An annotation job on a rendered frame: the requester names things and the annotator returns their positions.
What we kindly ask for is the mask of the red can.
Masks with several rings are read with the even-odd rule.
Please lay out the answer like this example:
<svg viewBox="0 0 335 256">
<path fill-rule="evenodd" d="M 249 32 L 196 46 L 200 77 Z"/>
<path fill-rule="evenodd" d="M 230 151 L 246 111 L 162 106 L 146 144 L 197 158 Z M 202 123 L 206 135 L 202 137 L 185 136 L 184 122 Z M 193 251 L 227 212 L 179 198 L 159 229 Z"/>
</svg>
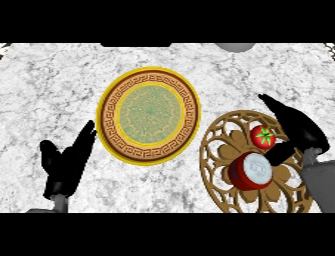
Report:
<svg viewBox="0 0 335 256">
<path fill-rule="evenodd" d="M 273 182 L 274 172 L 267 157 L 246 152 L 231 163 L 228 175 L 234 186 L 243 191 L 261 190 Z"/>
</svg>

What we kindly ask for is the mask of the red tomato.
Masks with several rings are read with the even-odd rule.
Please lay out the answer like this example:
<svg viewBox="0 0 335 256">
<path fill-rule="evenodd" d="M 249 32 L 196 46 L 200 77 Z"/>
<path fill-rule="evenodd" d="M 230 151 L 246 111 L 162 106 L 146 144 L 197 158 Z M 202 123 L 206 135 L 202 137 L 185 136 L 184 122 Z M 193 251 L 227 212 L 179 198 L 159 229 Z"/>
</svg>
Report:
<svg viewBox="0 0 335 256">
<path fill-rule="evenodd" d="M 267 125 L 259 125 L 253 128 L 250 138 L 255 146 L 264 150 L 271 149 L 277 143 L 275 131 Z"/>
</svg>

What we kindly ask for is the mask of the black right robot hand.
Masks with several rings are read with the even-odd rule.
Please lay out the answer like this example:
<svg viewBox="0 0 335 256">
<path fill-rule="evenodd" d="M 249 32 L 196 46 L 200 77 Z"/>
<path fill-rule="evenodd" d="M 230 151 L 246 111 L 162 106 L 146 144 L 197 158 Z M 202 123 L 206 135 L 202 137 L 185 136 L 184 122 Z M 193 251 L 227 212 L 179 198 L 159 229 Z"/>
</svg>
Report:
<svg viewBox="0 0 335 256">
<path fill-rule="evenodd" d="M 265 154 L 271 165 L 281 165 L 295 155 L 296 149 L 302 152 L 311 148 L 320 149 L 321 154 L 324 154 L 330 150 L 329 139 L 309 116 L 301 110 L 283 104 L 268 94 L 261 94 L 259 98 L 275 113 L 283 131 L 289 137 L 289 140 L 277 143 Z"/>
</svg>

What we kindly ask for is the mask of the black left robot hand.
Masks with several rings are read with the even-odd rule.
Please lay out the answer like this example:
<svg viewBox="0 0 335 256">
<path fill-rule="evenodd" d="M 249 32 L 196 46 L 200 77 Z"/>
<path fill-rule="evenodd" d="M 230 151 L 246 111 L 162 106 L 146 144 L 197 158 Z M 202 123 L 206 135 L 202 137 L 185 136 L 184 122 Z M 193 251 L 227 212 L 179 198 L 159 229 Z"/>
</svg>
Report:
<svg viewBox="0 0 335 256">
<path fill-rule="evenodd" d="M 58 194 L 70 197 L 76 193 L 92 154 L 95 137 L 95 123 L 89 120 L 73 145 L 66 148 L 64 152 L 60 152 L 50 140 L 41 142 L 42 167 L 48 173 L 44 193 L 47 199 Z"/>
</svg>

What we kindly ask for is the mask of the grey rounded object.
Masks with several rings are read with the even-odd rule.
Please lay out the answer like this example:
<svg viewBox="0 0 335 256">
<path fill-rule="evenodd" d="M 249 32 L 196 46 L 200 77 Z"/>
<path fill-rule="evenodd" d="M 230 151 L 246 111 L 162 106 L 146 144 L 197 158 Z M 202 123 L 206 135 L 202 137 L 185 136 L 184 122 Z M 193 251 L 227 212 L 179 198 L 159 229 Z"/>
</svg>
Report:
<svg viewBox="0 0 335 256">
<path fill-rule="evenodd" d="M 255 44 L 253 43 L 218 43 L 218 46 L 228 52 L 241 53 L 249 51 Z"/>
</svg>

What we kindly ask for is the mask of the gold rimmed patterned plate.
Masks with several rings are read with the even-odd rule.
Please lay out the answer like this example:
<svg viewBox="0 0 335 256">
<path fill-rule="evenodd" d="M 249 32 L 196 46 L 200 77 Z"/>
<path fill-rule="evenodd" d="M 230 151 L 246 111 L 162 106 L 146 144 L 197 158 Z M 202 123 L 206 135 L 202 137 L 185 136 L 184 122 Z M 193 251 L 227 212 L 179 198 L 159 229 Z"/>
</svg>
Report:
<svg viewBox="0 0 335 256">
<path fill-rule="evenodd" d="M 199 93 L 174 70 L 150 66 L 112 83 L 97 108 L 97 130 L 112 155 L 151 166 L 172 160 L 190 146 L 202 121 Z"/>
</svg>

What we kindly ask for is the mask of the brown openwork round placemat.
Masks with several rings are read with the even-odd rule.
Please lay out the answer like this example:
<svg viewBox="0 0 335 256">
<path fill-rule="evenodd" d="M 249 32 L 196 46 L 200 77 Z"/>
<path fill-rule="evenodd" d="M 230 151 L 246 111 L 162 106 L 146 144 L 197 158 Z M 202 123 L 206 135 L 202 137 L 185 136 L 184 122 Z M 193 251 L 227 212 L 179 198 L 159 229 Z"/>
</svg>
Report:
<svg viewBox="0 0 335 256">
<path fill-rule="evenodd" d="M 200 170 L 209 195 L 225 213 L 305 213 L 314 199 L 301 180 L 304 153 L 299 150 L 273 168 L 274 178 L 267 188 L 243 191 L 233 185 L 228 176 L 233 161 L 250 151 L 267 153 L 252 142 L 250 132 L 258 125 L 273 128 L 278 143 L 289 140 L 277 119 L 253 110 L 224 114 L 208 128 L 200 146 Z"/>
</svg>

